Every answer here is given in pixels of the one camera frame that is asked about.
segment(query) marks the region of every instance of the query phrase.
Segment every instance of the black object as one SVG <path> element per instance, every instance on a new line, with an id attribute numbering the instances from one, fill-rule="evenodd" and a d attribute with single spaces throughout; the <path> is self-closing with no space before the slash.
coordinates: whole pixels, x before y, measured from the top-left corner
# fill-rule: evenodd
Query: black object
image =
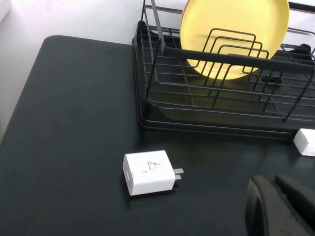
<path id="1" fill-rule="evenodd" d="M 0 235 L 245 236 L 252 175 L 314 188 L 294 145 L 143 130 L 135 106 L 131 45 L 47 38 L 0 146 Z M 161 149 L 183 181 L 130 199 L 124 154 Z"/>
<path id="2" fill-rule="evenodd" d="M 258 59 L 251 56 L 253 52 L 266 57 L 269 53 L 254 34 L 240 31 L 233 31 L 239 38 L 228 39 L 246 41 L 248 57 L 183 50 L 179 30 L 162 26 L 158 16 L 160 11 L 179 16 L 182 11 L 157 7 L 154 0 L 151 3 L 144 1 L 142 21 L 133 39 L 141 126 L 287 140 L 301 127 L 315 128 L 314 51 L 305 45 L 283 44 L 272 60 Z M 149 10 L 154 25 L 149 25 Z M 208 39 L 214 32 L 224 35 L 225 31 L 231 30 L 212 29 Z M 315 35 L 293 28 L 289 32 Z M 232 81 L 207 78 L 197 74 L 187 58 L 242 65 L 248 76 Z M 253 67 L 260 69 L 253 72 Z"/>
<path id="3" fill-rule="evenodd" d="M 315 236 L 315 192 L 278 175 L 249 182 L 246 225 L 249 236 Z"/>

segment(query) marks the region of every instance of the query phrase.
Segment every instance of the metal wire frame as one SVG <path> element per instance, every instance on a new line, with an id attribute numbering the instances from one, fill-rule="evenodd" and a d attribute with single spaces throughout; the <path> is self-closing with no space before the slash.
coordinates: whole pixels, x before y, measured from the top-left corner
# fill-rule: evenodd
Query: metal wire frame
<path id="1" fill-rule="evenodd" d="M 238 115 L 247 115 L 247 116 L 259 116 L 259 117 L 268 117 L 268 118 L 279 118 L 282 119 L 283 121 L 290 119 L 295 119 L 295 120 L 315 120 L 315 116 L 313 115 L 296 115 L 296 114 L 292 114 L 294 109 L 296 107 L 307 107 L 307 108 L 315 108 L 315 105 L 312 104 L 312 102 L 314 103 L 315 97 L 312 96 L 304 96 L 307 90 L 315 90 L 315 85 L 314 85 L 314 81 L 312 81 L 313 76 L 314 76 L 314 69 L 313 70 L 309 70 L 311 71 L 311 73 L 306 73 L 306 74 L 302 74 L 302 77 L 291 77 L 288 75 L 284 75 L 283 70 L 276 70 L 274 69 L 275 67 L 270 68 L 270 70 L 268 70 L 268 67 L 266 65 L 264 65 L 264 68 L 262 68 L 261 70 L 259 70 L 259 72 L 255 72 L 253 73 L 253 66 L 250 66 L 251 72 L 248 73 L 248 83 L 252 83 L 253 87 L 252 90 L 245 90 L 245 89 L 233 89 L 233 88 L 228 88 L 224 86 L 224 82 L 225 82 L 225 78 L 228 74 L 228 70 L 225 73 L 225 77 L 224 79 L 221 81 L 221 84 L 219 86 L 216 85 L 216 80 L 217 78 L 214 79 L 213 83 L 211 86 L 208 86 L 208 80 L 209 77 L 205 77 L 205 82 L 203 83 L 203 85 L 197 85 L 192 83 L 191 81 L 188 80 L 188 77 L 199 77 L 201 78 L 202 76 L 197 75 L 197 74 L 193 74 L 191 72 L 187 72 L 187 69 L 191 69 L 192 67 L 189 65 L 185 65 L 184 61 L 182 60 L 182 58 L 173 58 L 173 57 L 169 57 L 169 56 L 163 56 L 163 47 L 164 47 L 164 51 L 165 48 L 169 47 L 169 48 L 175 48 L 175 49 L 179 49 L 180 48 L 180 43 L 179 43 L 179 39 L 177 37 L 174 37 L 173 34 L 178 34 L 179 30 L 178 29 L 172 29 L 172 28 L 165 28 L 165 27 L 158 27 L 159 25 L 159 20 L 158 20 L 158 16 L 156 11 L 154 11 L 155 17 L 156 17 L 156 22 L 157 22 L 157 26 L 150 26 L 149 22 L 148 22 L 148 17 L 146 14 L 146 9 L 156 9 L 156 10 L 162 10 L 162 11 L 167 11 L 167 12 L 171 12 L 171 13 L 178 13 L 181 14 L 180 10 L 176 10 L 176 9 L 170 9 L 170 8 L 164 8 L 164 7 L 156 7 L 154 0 L 152 0 L 152 6 L 150 5 L 145 5 L 145 1 L 143 4 L 143 11 L 142 11 L 142 16 L 141 19 L 143 19 L 143 17 L 145 18 L 145 23 L 143 24 L 143 27 L 146 28 L 146 31 L 141 30 L 139 32 L 138 38 L 141 39 L 141 44 L 142 44 L 142 50 L 143 50 L 143 62 L 146 66 L 151 67 L 150 71 L 148 72 L 145 68 L 145 77 L 146 77 L 146 81 L 147 81 L 147 86 L 146 86 L 146 92 L 145 92 L 145 98 L 147 99 L 148 102 L 158 105 L 161 109 L 172 109 L 172 110 L 189 110 L 189 111 L 194 111 L 196 112 L 213 112 L 213 113 L 227 113 L 227 114 L 238 114 Z M 227 30 L 227 29 L 212 29 L 209 32 L 208 35 L 208 39 L 206 41 L 206 44 L 204 46 L 203 52 L 206 49 L 208 40 L 212 34 L 213 31 L 215 30 L 222 30 L 222 31 L 231 31 L 231 30 Z M 299 30 L 299 29 L 290 29 L 296 32 L 300 32 L 300 33 L 309 33 L 308 31 L 304 31 L 304 30 Z M 170 42 L 166 42 L 165 38 L 166 36 L 165 33 L 168 34 L 168 39 L 171 39 Z M 244 33 L 244 32 L 238 32 L 235 31 L 235 33 L 239 33 L 239 34 L 246 34 L 246 35 L 252 35 L 253 36 L 253 40 L 246 40 L 247 42 L 251 42 L 252 46 L 251 47 L 243 47 L 243 49 L 247 49 L 249 51 L 249 56 L 251 55 L 252 51 L 258 51 L 258 57 L 260 55 L 261 52 L 265 52 L 267 54 L 266 58 L 269 57 L 268 52 L 262 50 L 262 44 L 260 42 L 256 41 L 256 37 L 253 34 L 249 34 L 249 33 Z M 241 38 L 229 38 L 232 40 L 241 40 L 244 41 Z M 254 44 L 259 44 L 260 47 L 258 49 L 254 48 Z M 210 52 L 212 52 L 213 48 L 214 48 L 215 43 L 213 44 Z M 236 47 L 233 45 L 224 45 L 225 47 Z M 303 67 L 303 63 L 305 62 L 309 62 L 309 60 L 305 60 L 305 59 L 299 59 L 299 58 L 295 58 L 294 56 L 300 56 L 300 53 L 290 53 L 289 51 L 286 50 L 286 48 L 299 48 L 298 46 L 294 46 L 294 45 L 282 45 L 281 49 L 283 52 L 283 54 L 285 54 L 285 56 L 281 56 L 281 55 L 277 55 L 275 56 L 276 59 L 279 60 L 288 60 L 288 58 L 296 65 L 302 65 Z M 314 51 L 312 51 L 312 59 L 314 60 Z M 150 57 L 151 58 L 151 62 L 146 62 L 146 57 Z M 160 59 L 170 59 L 172 61 L 176 61 L 176 63 L 171 63 L 171 64 L 161 64 L 159 61 Z M 161 70 L 157 69 L 158 66 L 168 66 L 168 67 L 179 67 L 181 70 L 181 73 L 175 73 L 173 74 L 174 76 L 183 76 L 184 81 L 182 83 L 174 83 L 174 82 L 165 82 L 162 80 L 159 80 L 158 77 L 163 75 L 172 75 L 169 72 L 162 72 Z M 243 72 L 245 70 L 246 64 L 243 64 Z M 275 83 L 271 82 L 271 78 L 274 76 L 274 74 L 279 74 L 278 76 L 278 80 Z M 262 77 L 263 76 L 267 76 L 267 79 L 265 80 L 265 82 L 262 81 Z M 279 81 L 281 79 L 285 79 L 286 83 L 283 83 L 281 85 L 279 85 Z M 187 88 L 188 93 L 186 92 L 178 92 L 178 91 L 166 91 L 166 90 L 154 90 L 151 89 L 151 85 L 152 83 L 156 83 L 159 84 L 161 86 L 171 86 L 174 88 Z M 257 85 L 260 85 L 261 90 L 257 90 Z M 298 94 L 285 94 L 285 93 L 281 93 L 278 90 L 278 87 L 282 87 L 282 88 L 290 88 L 292 89 L 298 89 L 300 90 L 300 93 Z M 196 90 L 196 89 L 207 89 L 209 92 L 208 94 L 205 96 L 203 94 L 200 93 L 194 93 L 192 92 L 192 90 Z M 212 96 L 211 92 L 215 91 L 216 95 Z M 221 92 L 224 93 L 240 93 L 240 94 L 247 94 L 247 95 L 254 95 L 254 98 L 257 99 L 239 99 L 239 98 L 231 98 L 229 96 L 222 96 L 220 95 Z M 190 100 L 190 104 L 179 104 L 176 102 L 172 102 L 172 101 L 161 101 L 161 100 L 154 100 L 151 98 L 150 94 L 169 94 L 169 95 L 175 95 L 175 96 L 189 96 L 189 100 Z M 207 105 L 207 106 L 200 106 L 200 105 L 196 105 L 194 99 L 196 98 L 200 98 L 200 97 L 207 97 L 209 99 L 212 99 L 212 104 L 211 105 Z M 250 102 L 250 103 L 254 103 L 254 104 L 263 104 L 262 105 L 262 110 L 261 112 L 249 112 L 249 111 L 242 111 L 242 110 L 234 110 L 234 109 L 225 109 L 223 107 L 219 107 L 216 106 L 216 102 L 218 99 L 223 99 L 223 100 L 233 100 L 233 101 L 239 101 L 239 102 Z M 289 99 L 290 101 L 286 101 L 283 102 L 281 100 L 277 100 L 277 99 Z M 308 104 L 304 104 L 304 103 L 300 103 L 301 100 L 308 100 L 311 101 L 311 103 Z M 268 105 L 271 105 L 271 107 L 274 109 L 273 111 L 267 111 L 267 107 Z M 281 109 L 283 109 L 283 107 L 281 106 L 289 106 L 290 108 L 287 109 L 285 112 L 281 111 Z"/>

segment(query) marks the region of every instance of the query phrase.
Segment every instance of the white object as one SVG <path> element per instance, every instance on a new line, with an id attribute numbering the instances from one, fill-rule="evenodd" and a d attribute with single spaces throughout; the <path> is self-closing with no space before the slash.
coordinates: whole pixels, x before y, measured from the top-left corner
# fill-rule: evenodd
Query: white object
<path id="1" fill-rule="evenodd" d="M 131 196 L 171 190 L 184 172 L 173 170 L 164 150 L 125 154 L 123 171 Z"/>
<path id="2" fill-rule="evenodd" d="M 10 10 L 10 0 L 0 0 L 0 22 Z"/>
<path id="3" fill-rule="evenodd" d="M 293 141 L 303 156 L 315 156 L 315 130 L 300 129 Z"/>

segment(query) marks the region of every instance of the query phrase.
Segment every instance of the black table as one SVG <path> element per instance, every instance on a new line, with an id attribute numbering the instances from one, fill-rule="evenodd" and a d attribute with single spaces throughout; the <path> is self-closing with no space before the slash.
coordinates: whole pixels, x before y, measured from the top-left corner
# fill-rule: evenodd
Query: black table
<path id="1" fill-rule="evenodd" d="M 246 235 L 251 175 L 315 188 L 293 144 L 142 131 L 132 63 L 129 45 L 44 41 L 0 147 L 0 235 Z M 159 149 L 182 181 L 131 199 L 124 154 Z"/>

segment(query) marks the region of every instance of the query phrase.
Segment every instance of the logo on charger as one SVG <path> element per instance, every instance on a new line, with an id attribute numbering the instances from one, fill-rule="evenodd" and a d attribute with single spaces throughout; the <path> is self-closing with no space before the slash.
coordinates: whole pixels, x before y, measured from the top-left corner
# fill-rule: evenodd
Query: logo on charger
<path id="1" fill-rule="evenodd" d="M 157 166 L 159 166 L 159 165 L 161 165 L 161 164 L 156 163 L 156 162 L 148 161 L 148 165 L 149 165 L 149 169 L 150 169 L 150 170 L 156 170 Z"/>

